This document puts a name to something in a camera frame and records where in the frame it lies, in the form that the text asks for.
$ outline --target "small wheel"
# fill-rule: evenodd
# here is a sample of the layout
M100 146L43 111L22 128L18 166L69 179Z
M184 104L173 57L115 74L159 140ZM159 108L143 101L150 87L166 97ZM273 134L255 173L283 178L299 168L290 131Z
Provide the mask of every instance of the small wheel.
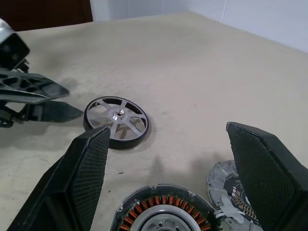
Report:
M147 134L150 121L135 103L114 96L91 101L84 113L83 127L91 130L110 127L109 148L130 149L140 144Z

